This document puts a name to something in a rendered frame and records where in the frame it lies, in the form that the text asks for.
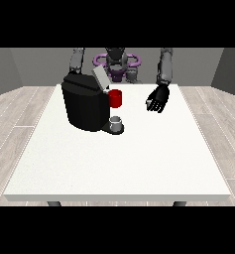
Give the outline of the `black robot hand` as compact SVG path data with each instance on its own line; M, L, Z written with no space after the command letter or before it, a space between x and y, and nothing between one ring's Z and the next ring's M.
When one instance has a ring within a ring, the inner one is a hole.
M169 100L169 96L169 87L166 84L158 85L146 100L147 110L162 113Z

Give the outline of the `small grey coffee pod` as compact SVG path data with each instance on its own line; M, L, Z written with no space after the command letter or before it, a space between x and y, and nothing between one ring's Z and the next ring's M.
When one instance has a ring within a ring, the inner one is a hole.
M130 83L137 82L138 70L136 68L128 68L126 71L126 81Z

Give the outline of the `red pod holder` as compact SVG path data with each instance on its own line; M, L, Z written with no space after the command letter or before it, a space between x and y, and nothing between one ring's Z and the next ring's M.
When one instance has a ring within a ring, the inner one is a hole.
M118 108L122 105L122 91L119 89L111 89L108 91L109 106Z

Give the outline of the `pale grey machine lid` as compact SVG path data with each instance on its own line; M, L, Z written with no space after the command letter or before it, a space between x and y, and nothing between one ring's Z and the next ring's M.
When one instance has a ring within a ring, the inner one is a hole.
M99 65L97 67L95 67L92 70L92 74L94 75L94 77L96 78L100 88L102 90L105 90L109 84L111 83L110 79L108 78L105 69L103 68L102 65Z

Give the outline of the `black coffee machine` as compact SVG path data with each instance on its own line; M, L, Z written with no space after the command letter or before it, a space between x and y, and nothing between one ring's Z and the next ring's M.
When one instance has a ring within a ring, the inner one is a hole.
M68 121L74 127L89 132L105 131L112 135L124 132L110 130L108 91L103 91L93 75L70 72L61 84Z

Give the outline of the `small grey cup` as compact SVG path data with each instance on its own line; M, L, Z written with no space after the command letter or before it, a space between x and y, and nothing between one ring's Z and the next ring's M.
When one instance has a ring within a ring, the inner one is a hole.
M112 116L109 119L110 130L113 132L118 132L122 128L122 120L119 116Z

